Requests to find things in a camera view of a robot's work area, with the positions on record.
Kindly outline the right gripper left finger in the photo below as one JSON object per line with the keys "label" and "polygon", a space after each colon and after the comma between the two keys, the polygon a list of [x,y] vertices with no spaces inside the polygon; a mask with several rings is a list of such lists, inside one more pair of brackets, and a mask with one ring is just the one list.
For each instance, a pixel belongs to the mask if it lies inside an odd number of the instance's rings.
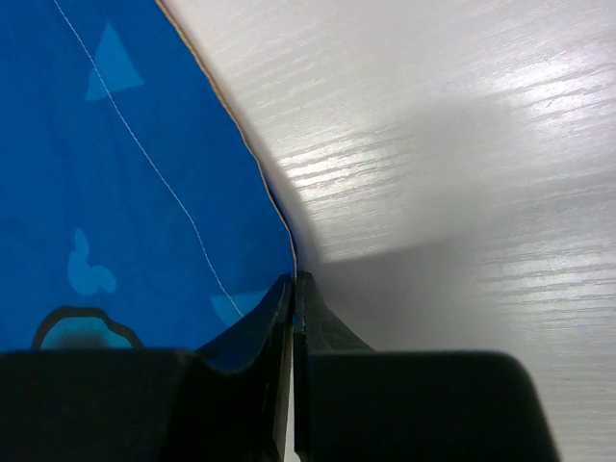
{"label": "right gripper left finger", "polygon": [[98,308],[61,306],[1,353],[5,461],[280,461],[293,280],[204,346],[148,347]]}

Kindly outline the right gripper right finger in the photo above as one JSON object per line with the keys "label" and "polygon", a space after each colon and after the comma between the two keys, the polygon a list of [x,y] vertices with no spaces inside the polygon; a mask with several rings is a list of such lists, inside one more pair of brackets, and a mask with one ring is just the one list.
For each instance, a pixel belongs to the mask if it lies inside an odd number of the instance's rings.
{"label": "right gripper right finger", "polygon": [[295,283],[295,452],[303,461],[555,461],[529,373],[494,351],[377,351]]}

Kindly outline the blue cartoon placemat cloth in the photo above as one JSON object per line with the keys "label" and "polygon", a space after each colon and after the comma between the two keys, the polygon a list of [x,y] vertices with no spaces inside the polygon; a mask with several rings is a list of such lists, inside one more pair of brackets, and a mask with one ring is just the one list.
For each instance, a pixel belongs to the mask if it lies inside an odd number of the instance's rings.
{"label": "blue cartoon placemat cloth", "polygon": [[235,120],[154,1],[1,5],[1,348],[245,367],[295,269]]}

